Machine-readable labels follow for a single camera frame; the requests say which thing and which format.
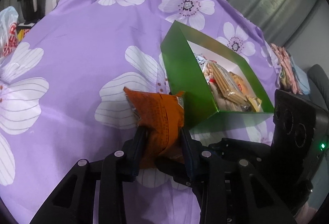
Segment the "orange snack packet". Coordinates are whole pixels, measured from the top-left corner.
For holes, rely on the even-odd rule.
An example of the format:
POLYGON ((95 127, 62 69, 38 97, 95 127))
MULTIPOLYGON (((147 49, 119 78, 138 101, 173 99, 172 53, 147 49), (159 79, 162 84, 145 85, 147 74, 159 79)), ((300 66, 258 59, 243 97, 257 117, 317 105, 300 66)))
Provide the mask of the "orange snack packet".
POLYGON ((176 95, 149 93, 124 88, 125 95, 137 115, 137 124, 149 130, 146 151, 139 163, 141 169, 154 168, 157 157, 183 163, 178 137, 185 122, 183 98, 176 95))

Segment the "yellow orange cracker packet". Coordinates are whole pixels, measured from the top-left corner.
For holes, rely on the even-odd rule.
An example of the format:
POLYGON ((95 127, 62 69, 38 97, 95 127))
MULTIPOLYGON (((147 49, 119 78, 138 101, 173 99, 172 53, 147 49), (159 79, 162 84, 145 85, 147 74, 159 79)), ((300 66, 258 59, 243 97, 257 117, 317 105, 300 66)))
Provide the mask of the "yellow orange cracker packet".
POLYGON ((238 88, 240 89, 240 91, 243 93, 243 95, 249 95, 249 88, 246 85, 245 81, 243 80, 243 78, 237 74, 235 74, 234 72, 229 72, 230 75, 232 76, 235 84, 238 86, 238 88))

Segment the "clear long biscuit packet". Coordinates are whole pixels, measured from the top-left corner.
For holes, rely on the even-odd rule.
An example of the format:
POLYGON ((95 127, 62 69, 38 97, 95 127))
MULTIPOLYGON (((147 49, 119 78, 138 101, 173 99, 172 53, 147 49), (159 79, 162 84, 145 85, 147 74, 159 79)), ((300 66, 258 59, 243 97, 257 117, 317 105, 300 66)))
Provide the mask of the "clear long biscuit packet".
POLYGON ((235 84, 229 72, 217 63, 210 62, 209 65, 212 77, 216 81, 224 98, 241 106, 247 105, 247 98, 235 84))

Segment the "gold black snack packet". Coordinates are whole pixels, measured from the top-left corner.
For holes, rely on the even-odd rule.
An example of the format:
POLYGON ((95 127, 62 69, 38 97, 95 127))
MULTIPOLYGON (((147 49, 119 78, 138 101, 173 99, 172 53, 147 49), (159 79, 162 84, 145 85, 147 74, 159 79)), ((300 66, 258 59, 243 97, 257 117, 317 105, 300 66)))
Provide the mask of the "gold black snack packet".
POLYGON ((247 96, 247 100, 251 106, 253 112, 260 112, 262 107, 262 100, 258 97, 247 96))

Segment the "pile of folded clothes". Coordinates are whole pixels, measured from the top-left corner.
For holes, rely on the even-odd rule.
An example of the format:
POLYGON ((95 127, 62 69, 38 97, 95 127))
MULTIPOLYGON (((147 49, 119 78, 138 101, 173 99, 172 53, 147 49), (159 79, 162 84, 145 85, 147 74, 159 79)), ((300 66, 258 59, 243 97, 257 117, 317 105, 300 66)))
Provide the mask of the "pile of folded clothes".
POLYGON ((293 94, 308 95, 311 92, 307 74, 298 67, 292 55, 281 46, 270 44, 281 67, 279 76, 280 88, 293 94))

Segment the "grey sofa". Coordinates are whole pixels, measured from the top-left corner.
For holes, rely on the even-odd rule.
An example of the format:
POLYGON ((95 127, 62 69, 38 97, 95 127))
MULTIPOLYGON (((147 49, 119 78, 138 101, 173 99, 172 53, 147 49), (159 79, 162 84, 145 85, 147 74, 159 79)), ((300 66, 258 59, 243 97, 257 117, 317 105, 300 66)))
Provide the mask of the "grey sofa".
POLYGON ((323 68, 318 64, 313 65, 308 70, 307 76, 311 89, 309 94, 310 101, 323 109, 328 110, 328 76, 324 72, 323 68))

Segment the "purple floral tablecloth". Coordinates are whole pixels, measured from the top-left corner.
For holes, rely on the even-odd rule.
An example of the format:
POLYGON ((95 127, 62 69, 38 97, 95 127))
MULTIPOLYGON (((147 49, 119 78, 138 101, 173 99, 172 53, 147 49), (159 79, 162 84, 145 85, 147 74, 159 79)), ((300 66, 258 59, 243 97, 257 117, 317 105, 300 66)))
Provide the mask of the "purple floral tablecloth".
POLYGON ((124 87, 168 93, 160 44, 174 21, 235 49, 274 96, 277 58, 226 0, 60 0, 1 64, 1 199, 18 223, 79 159, 134 135, 124 87))

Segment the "peanut snack packet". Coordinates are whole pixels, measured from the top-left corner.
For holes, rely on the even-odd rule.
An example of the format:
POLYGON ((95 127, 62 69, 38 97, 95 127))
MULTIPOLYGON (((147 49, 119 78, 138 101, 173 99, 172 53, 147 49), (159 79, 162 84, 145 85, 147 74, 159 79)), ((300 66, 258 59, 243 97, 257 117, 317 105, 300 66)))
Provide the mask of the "peanut snack packet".
POLYGON ((213 72, 212 72, 212 61, 205 61, 205 63, 202 65, 202 73, 205 77, 205 80, 207 83, 209 82, 212 82, 212 83, 215 83, 215 78, 214 78, 214 75, 213 75, 213 72))

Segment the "green cardboard box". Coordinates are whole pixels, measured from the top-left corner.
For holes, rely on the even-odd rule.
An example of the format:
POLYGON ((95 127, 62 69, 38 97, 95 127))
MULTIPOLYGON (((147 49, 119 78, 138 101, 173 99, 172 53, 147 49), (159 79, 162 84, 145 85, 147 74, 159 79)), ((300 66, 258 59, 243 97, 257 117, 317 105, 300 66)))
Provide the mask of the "green cardboard box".
POLYGON ((161 43, 161 52, 172 94, 185 94, 186 128, 201 132, 234 130, 256 126, 273 115, 273 103, 249 64, 217 40, 175 21, 161 43), (197 63, 197 54, 241 76, 251 94, 262 101, 260 112, 220 110, 197 63))

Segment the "blue white snack packet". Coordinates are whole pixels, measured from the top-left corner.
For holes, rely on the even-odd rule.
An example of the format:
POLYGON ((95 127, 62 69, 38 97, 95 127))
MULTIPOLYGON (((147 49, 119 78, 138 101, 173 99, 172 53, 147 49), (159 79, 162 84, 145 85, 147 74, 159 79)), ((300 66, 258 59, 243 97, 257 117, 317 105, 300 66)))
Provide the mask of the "blue white snack packet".
POLYGON ((199 66, 207 63, 207 59, 202 54, 194 54, 194 56, 199 66))

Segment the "white plastic bag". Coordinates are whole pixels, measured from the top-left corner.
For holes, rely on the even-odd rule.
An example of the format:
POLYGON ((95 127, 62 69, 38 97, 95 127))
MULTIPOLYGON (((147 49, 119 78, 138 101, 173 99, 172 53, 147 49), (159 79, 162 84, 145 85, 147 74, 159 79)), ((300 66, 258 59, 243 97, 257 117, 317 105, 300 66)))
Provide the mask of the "white plastic bag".
POLYGON ((1 59, 10 55, 18 46, 17 37, 18 12, 12 6, 1 11, 1 59))

